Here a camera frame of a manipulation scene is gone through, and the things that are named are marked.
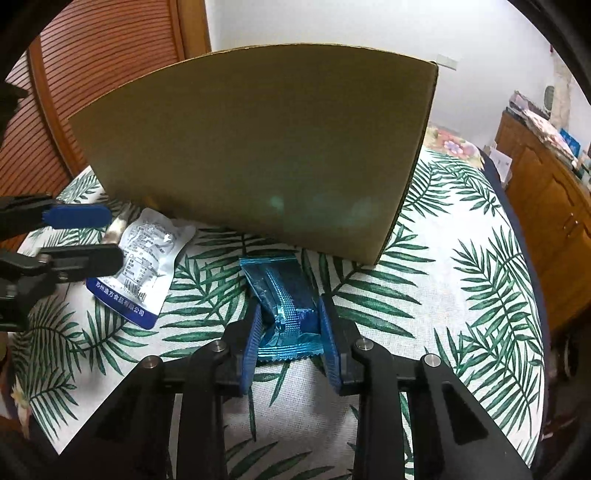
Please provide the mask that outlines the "blue foil snack packet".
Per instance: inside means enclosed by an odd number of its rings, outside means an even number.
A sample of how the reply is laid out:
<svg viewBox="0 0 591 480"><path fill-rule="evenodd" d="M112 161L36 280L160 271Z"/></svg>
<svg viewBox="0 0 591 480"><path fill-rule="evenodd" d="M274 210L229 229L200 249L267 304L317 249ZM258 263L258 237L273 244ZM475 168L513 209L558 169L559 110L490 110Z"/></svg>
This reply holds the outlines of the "blue foil snack packet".
<svg viewBox="0 0 591 480"><path fill-rule="evenodd" d="M283 362L324 353L317 300L293 254L239 260L262 307L260 362Z"/></svg>

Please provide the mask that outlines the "white blue snack pouch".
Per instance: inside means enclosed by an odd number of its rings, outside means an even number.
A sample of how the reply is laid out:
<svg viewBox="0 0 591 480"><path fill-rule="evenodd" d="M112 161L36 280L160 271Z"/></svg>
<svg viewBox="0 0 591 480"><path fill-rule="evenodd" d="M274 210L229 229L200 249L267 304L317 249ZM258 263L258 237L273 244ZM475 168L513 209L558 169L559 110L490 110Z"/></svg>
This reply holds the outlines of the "white blue snack pouch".
<svg viewBox="0 0 591 480"><path fill-rule="evenodd" d="M87 279L87 290L125 320L152 329L170 289L176 258L194 235L194 225L143 209L118 243L122 268L113 276Z"/></svg>

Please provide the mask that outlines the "palm leaf tablecloth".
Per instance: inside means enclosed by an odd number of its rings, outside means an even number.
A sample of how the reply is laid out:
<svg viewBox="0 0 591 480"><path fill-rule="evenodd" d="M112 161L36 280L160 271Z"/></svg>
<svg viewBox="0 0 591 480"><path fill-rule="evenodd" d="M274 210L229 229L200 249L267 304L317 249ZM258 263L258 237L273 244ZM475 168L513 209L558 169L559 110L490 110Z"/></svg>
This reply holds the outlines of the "palm leaf tablecloth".
<svg viewBox="0 0 591 480"><path fill-rule="evenodd" d="M141 329L96 301L83 283L40 301L9 341L6 404L36 420L61 452L143 357L174 360L242 316L245 255L287 246L197 225L178 255L154 327ZM544 420L546 323L524 244L488 161L424 149L378 264L297 250L305 278L339 314L394 354L437 354L471 390L526 463ZM233 479L347 479L356 399L335 395L310 358L259 366L252 389L225 406Z"/></svg>

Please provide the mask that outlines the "wooden louvered door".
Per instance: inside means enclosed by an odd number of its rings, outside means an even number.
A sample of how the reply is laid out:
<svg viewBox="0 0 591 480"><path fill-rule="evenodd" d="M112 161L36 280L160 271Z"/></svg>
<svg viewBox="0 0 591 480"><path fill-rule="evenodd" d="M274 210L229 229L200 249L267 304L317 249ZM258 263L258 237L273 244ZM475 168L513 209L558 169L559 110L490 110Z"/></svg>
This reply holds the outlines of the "wooden louvered door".
<svg viewBox="0 0 591 480"><path fill-rule="evenodd" d="M202 1L72 1L1 69L1 193L59 194L87 165L68 119L109 91L211 52Z"/></svg>

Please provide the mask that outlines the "wooden sideboard cabinet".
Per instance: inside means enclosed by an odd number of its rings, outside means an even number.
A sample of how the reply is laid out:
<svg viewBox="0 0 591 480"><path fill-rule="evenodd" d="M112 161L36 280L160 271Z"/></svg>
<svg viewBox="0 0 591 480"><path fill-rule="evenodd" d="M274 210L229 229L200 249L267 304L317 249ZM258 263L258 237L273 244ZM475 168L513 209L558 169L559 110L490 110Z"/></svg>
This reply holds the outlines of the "wooden sideboard cabinet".
<svg viewBox="0 0 591 480"><path fill-rule="evenodd" d="M590 309L590 193L507 111L495 141L497 150L512 159L506 195L522 227L555 337Z"/></svg>

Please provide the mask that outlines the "white papers beside cabinet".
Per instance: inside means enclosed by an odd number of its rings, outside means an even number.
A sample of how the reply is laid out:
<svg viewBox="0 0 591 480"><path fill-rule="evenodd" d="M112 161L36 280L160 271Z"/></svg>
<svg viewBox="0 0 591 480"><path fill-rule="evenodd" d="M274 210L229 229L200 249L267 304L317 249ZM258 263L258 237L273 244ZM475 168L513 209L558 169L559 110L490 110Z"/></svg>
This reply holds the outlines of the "white papers beside cabinet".
<svg viewBox="0 0 591 480"><path fill-rule="evenodd" d="M502 187L506 189L512 179L513 159L495 148L489 149L488 156L497 170Z"/></svg>

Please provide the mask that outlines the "floral bedsheet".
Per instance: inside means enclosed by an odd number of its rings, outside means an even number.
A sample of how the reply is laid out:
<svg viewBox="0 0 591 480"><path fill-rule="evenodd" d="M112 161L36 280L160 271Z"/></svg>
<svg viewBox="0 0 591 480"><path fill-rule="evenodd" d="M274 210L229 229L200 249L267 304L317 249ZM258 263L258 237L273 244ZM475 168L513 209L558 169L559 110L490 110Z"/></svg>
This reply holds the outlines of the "floral bedsheet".
<svg viewBox="0 0 591 480"><path fill-rule="evenodd" d="M424 145L431 150L462 160L477 160L480 158L480 151L473 143L446 129L433 125L427 127Z"/></svg>

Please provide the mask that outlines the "brown cardboard box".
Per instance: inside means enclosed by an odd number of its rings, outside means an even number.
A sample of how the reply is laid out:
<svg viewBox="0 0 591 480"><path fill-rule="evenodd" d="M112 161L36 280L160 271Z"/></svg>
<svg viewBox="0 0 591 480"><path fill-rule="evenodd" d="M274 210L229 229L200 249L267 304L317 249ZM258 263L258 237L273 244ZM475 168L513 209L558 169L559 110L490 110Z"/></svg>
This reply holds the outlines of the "brown cardboard box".
<svg viewBox="0 0 591 480"><path fill-rule="evenodd" d="M389 51L250 46L156 70L69 123L112 197L373 265L438 76L435 63Z"/></svg>

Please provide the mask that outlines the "blue box on cabinet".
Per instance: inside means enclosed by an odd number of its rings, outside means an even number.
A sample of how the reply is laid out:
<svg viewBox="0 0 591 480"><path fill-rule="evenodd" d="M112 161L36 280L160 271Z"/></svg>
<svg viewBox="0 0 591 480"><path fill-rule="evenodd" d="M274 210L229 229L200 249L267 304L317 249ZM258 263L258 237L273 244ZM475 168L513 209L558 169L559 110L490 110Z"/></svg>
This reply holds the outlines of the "blue box on cabinet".
<svg viewBox="0 0 591 480"><path fill-rule="evenodd" d="M569 149L573 153L575 157L578 157L580 154L581 145L580 143L570 135L564 128L560 130L560 135L565 140L566 144L568 145Z"/></svg>

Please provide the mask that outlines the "folded floral cloth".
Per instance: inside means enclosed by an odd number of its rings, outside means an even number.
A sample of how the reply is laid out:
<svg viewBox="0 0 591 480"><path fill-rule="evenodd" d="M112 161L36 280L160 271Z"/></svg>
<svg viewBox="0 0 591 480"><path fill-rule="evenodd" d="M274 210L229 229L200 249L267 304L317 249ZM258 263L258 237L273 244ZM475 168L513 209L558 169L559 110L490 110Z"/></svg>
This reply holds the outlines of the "folded floral cloth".
<svg viewBox="0 0 591 480"><path fill-rule="evenodd" d="M564 158L567 163L576 160L562 135L548 120L529 109L522 111L522 117L529 130L557 156Z"/></svg>

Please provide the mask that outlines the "white small fan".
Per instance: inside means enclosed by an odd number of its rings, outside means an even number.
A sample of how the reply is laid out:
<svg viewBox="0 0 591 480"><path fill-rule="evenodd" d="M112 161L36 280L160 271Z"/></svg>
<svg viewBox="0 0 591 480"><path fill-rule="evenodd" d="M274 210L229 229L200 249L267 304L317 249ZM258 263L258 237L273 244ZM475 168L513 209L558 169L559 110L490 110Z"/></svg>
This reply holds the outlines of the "white small fan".
<svg viewBox="0 0 591 480"><path fill-rule="evenodd" d="M554 92L555 92L555 87L553 85L548 85L544 90L543 103L544 103L544 108L548 112L551 112L552 108L553 108Z"/></svg>

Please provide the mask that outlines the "beige curtain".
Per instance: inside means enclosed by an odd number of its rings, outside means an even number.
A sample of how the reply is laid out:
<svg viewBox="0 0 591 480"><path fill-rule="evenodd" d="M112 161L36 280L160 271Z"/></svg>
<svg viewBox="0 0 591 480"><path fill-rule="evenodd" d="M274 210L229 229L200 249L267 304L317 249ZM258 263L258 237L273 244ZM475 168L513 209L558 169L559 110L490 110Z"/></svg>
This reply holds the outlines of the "beige curtain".
<svg viewBox="0 0 591 480"><path fill-rule="evenodd" d="M554 93L550 122L557 130L573 132L579 128L584 103L574 77L556 50L552 52L554 71Z"/></svg>

